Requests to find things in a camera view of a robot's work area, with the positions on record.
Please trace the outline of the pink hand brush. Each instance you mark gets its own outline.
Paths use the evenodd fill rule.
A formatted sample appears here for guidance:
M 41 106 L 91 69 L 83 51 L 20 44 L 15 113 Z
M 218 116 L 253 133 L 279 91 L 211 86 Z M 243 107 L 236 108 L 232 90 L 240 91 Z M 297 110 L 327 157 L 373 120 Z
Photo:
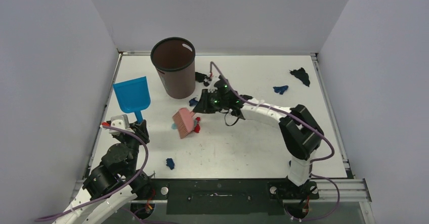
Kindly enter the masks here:
M 180 108 L 173 116 L 172 120 L 177 127 L 180 139 L 185 138 L 194 129 L 195 113 L 187 108 Z

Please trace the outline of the blue plastic dustpan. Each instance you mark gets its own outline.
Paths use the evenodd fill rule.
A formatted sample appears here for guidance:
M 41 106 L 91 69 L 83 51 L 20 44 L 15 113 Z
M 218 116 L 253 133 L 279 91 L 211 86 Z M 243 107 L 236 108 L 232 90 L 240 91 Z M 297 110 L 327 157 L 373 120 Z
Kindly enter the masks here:
M 142 111 L 151 104 L 147 77 L 113 84 L 119 107 L 124 113 L 134 113 L 137 123 L 143 122 Z

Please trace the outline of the light blue paper scrap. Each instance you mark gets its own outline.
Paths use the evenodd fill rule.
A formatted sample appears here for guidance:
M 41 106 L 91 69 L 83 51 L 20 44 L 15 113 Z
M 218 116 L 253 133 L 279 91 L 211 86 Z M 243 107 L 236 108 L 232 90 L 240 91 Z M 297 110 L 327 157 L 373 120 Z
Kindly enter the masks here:
M 193 129 L 196 127 L 196 125 L 198 124 L 198 121 L 196 120 L 196 119 L 194 119 L 194 126 L 193 126 Z M 175 123 L 173 123 L 172 125 L 171 125 L 171 128 L 172 129 L 177 129 L 177 125 L 175 124 Z

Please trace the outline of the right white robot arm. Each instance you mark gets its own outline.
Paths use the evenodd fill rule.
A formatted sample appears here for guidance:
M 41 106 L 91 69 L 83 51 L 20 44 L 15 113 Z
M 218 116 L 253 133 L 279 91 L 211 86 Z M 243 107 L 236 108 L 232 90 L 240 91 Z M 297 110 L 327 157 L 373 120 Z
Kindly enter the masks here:
M 219 79 L 201 91 L 193 112 L 213 114 L 221 111 L 227 111 L 242 120 L 253 120 L 279 129 L 291 154 L 287 194 L 299 198 L 306 192 L 305 183 L 311 177 L 311 161 L 320 147 L 323 132 L 305 106 L 289 108 L 268 104 L 252 96 L 238 94 L 225 80 Z

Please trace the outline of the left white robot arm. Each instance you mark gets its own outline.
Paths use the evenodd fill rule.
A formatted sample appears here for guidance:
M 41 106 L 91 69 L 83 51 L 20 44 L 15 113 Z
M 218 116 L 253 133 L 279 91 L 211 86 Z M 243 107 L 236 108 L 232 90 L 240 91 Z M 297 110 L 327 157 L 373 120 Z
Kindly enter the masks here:
M 107 150 L 65 214 L 54 223 L 102 223 L 128 202 L 155 196 L 152 177 L 137 169 L 139 148 L 150 142 L 147 122 L 135 122 L 127 128 L 125 124 L 121 120 L 102 124 L 118 143 Z

